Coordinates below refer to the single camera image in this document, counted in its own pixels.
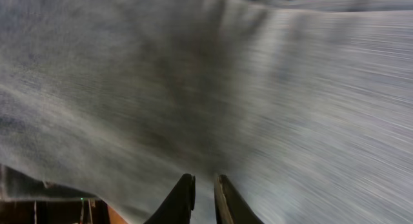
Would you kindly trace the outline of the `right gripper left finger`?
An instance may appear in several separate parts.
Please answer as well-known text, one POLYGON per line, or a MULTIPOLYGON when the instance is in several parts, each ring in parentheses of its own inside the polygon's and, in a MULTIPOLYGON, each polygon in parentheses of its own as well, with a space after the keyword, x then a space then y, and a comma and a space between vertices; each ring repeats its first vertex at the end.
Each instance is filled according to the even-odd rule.
POLYGON ((196 198, 196 178, 183 174, 145 224, 189 224, 196 198))

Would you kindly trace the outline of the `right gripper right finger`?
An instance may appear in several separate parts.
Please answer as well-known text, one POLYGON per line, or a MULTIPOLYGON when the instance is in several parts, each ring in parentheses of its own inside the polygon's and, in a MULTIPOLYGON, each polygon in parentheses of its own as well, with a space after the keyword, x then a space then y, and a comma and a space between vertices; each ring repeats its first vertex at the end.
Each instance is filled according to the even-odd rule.
POLYGON ((217 224, 263 224, 226 175, 214 182, 217 224))

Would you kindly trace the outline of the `light blue denim jeans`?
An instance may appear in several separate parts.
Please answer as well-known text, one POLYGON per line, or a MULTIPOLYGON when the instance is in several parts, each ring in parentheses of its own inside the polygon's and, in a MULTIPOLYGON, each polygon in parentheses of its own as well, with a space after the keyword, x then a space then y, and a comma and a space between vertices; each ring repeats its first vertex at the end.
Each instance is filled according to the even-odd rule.
POLYGON ((412 0, 1 0, 1 199, 412 222, 412 0))

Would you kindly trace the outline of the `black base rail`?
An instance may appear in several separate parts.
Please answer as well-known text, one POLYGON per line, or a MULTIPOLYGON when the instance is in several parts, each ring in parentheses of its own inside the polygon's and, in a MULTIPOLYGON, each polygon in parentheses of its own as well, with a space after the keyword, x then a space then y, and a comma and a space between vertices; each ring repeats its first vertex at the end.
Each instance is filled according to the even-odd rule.
POLYGON ((96 199, 1 202, 1 224, 110 224, 108 207, 96 199))

